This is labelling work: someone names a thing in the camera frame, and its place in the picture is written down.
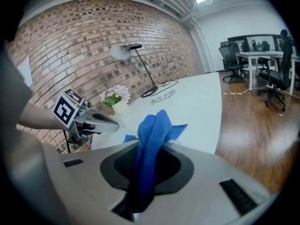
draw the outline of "green leaves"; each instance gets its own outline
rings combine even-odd
[[[104,103],[108,106],[115,105],[116,103],[120,102],[122,100],[122,97],[115,97],[115,95],[111,97],[106,97],[104,100]]]

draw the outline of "brick wall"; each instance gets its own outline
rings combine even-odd
[[[48,9],[22,25],[8,51],[18,65],[27,55],[33,85],[31,103],[51,109],[60,91],[73,88],[95,109],[111,114],[100,103],[105,88],[123,84],[131,101],[151,86],[137,54],[116,61],[112,44],[142,43],[142,59],[156,82],[195,74],[196,46],[186,27],[169,15],[129,0],[76,0]],[[18,126],[66,152],[60,130],[36,130]],[[71,150],[84,151],[91,142]]]

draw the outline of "office chair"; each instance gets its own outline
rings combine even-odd
[[[225,81],[225,78],[230,77],[229,83],[233,80],[233,78],[239,78],[243,81],[242,76],[238,75],[238,71],[242,70],[244,66],[242,64],[239,64],[236,60],[235,52],[234,52],[234,46],[228,45],[228,46],[223,46],[219,48],[219,51],[221,52],[223,56],[223,65],[224,68],[232,71],[232,74],[229,76],[223,77],[223,81]]]
[[[247,39],[244,39],[244,42],[242,42],[242,46],[240,46],[243,50],[243,52],[249,52],[250,46]]]
[[[281,39],[279,40],[279,47],[280,47],[280,51],[283,52],[283,41]]]
[[[252,39],[251,44],[252,44],[252,49],[253,49],[253,51],[256,51],[256,52],[257,52],[258,49],[257,49],[256,42],[255,42],[254,39]]]
[[[270,51],[270,44],[267,41],[262,41],[262,52]]]
[[[275,96],[284,105],[282,110],[285,111],[285,97],[283,94],[278,92],[278,89],[286,90],[290,87],[291,84],[289,74],[291,69],[293,41],[287,34],[287,31],[285,29],[281,30],[280,35],[283,40],[283,58],[280,62],[280,58],[275,57],[278,64],[278,72],[270,70],[269,61],[271,59],[262,58],[265,62],[265,65],[267,66],[267,71],[262,71],[259,73],[259,76],[268,80],[269,85],[273,85],[273,88],[269,88],[267,90],[259,90],[258,95],[263,92],[268,94],[268,99],[265,101],[267,107],[269,106],[272,97]]]
[[[255,40],[252,39],[251,43],[252,43],[253,51],[257,52],[258,49],[257,49]],[[261,70],[266,70],[266,69],[264,68],[264,61],[263,61],[262,59],[258,58],[258,59],[257,59],[257,63],[260,64],[260,65],[262,65],[262,68],[260,68]]]
[[[233,46],[234,53],[239,53],[240,52],[239,45],[236,42],[230,42],[230,45]],[[243,59],[242,57],[237,57],[237,59],[239,60],[239,64],[246,65],[246,64],[249,63],[247,59]],[[244,75],[245,75],[245,71],[249,72],[247,70],[242,70],[242,73]]]

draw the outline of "person's arm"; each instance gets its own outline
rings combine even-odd
[[[50,110],[39,108],[31,103],[25,106],[19,124],[33,129],[66,129]]]

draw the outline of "floor tape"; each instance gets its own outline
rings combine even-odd
[[[242,92],[222,92],[222,94],[224,94],[224,95],[228,95],[228,94],[230,94],[230,95],[235,95],[235,94],[243,95]]]

